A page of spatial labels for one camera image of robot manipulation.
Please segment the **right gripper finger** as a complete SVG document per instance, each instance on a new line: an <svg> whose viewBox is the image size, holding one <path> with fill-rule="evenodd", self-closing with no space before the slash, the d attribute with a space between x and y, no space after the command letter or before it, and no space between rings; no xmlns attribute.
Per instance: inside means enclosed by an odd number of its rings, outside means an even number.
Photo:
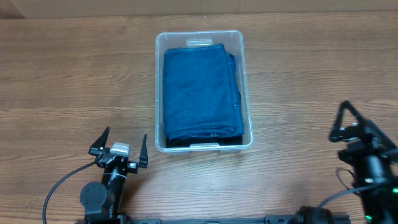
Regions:
<svg viewBox="0 0 398 224"><path fill-rule="evenodd" d="M344 101L343 102L345 109L349 110L350 113L356 118L358 124L363 124L364 123L364 118L361 115L361 113L351 104L350 101Z"/></svg>
<svg viewBox="0 0 398 224"><path fill-rule="evenodd" d="M345 129L344 128L341 129L341 124L343 121L344 110L346 109L346 103L347 103L347 101L342 102L338 109L335 123L334 123L334 125L331 129L330 135L329 135L329 140L331 142L338 142L343 139L343 133L344 133Z"/></svg>

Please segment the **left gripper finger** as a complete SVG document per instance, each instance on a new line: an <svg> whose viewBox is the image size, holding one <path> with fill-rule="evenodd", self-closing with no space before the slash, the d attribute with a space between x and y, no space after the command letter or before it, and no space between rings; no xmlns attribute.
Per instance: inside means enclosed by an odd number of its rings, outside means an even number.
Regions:
<svg viewBox="0 0 398 224"><path fill-rule="evenodd" d="M143 169L146 169L148 166L147 134L144 135L142 140L138 166Z"/></svg>
<svg viewBox="0 0 398 224"><path fill-rule="evenodd" d="M90 149L101 149L106 146L106 142L108 140L110 127L107 126L103 131L102 135L90 146Z"/></svg>

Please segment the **blue denim jeans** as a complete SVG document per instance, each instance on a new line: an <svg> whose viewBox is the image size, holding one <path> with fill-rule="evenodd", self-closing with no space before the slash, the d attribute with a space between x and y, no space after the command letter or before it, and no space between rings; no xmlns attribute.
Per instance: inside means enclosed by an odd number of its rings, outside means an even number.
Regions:
<svg viewBox="0 0 398 224"><path fill-rule="evenodd" d="M169 140L244 134L234 55L223 44L164 53L164 129Z"/></svg>

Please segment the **large black garment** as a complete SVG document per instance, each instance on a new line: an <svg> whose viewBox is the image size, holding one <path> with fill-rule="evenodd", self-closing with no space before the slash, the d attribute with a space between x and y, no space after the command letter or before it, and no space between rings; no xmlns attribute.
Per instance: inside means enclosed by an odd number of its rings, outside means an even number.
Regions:
<svg viewBox="0 0 398 224"><path fill-rule="evenodd" d="M242 145L243 137L235 136L228 138L218 138L218 137L210 137L210 138L186 138L186 139L166 139L166 147L189 147L192 144L208 144L208 143L218 143L220 146L229 146L229 145Z"/></svg>

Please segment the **clear plastic storage bin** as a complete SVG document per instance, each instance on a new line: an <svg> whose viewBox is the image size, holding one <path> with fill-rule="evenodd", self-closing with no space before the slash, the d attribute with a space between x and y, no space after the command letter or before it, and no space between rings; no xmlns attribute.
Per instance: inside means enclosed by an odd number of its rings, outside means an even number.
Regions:
<svg viewBox="0 0 398 224"><path fill-rule="evenodd" d="M220 145L216 142L190 144L187 147L168 147L164 131L164 53L173 48L194 48L223 44L235 56L236 82L241 94L241 111L244 123L242 143ZM155 147L169 154L189 154L195 151L238 152L249 149L254 142L249 101L244 37L238 30L208 30L195 32L163 32L155 39Z"/></svg>

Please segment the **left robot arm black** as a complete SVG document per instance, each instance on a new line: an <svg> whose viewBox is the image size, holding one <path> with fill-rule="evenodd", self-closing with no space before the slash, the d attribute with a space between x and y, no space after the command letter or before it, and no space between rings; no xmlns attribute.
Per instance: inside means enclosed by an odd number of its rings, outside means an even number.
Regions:
<svg viewBox="0 0 398 224"><path fill-rule="evenodd" d="M94 164L102 168L99 182L86 184L80 193L80 202L85 209L84 223L131 223L131 218L120 211L124 186L128 174L136 174L148 166L147 136L142 140L139 160L129 159L129 144L115 142L106 147L110 128L90 146L88 154L95 156Z"/></svg>

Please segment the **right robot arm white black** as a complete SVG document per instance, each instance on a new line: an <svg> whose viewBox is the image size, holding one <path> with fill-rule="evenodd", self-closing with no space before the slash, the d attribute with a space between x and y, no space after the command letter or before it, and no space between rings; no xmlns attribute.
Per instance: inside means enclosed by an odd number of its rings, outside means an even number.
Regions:
<svg viewBox="0 0 398 224"><path fill-rule="evenodd" d="M349 223L324 206L354 194L361 199L366 223L397 223L397 175L391 169L397 163L397 145L349 101L340 104L329 141L347 143L338 158L353 168L352 188L329 196L317 207L300 207L290 222Z"/></svg>

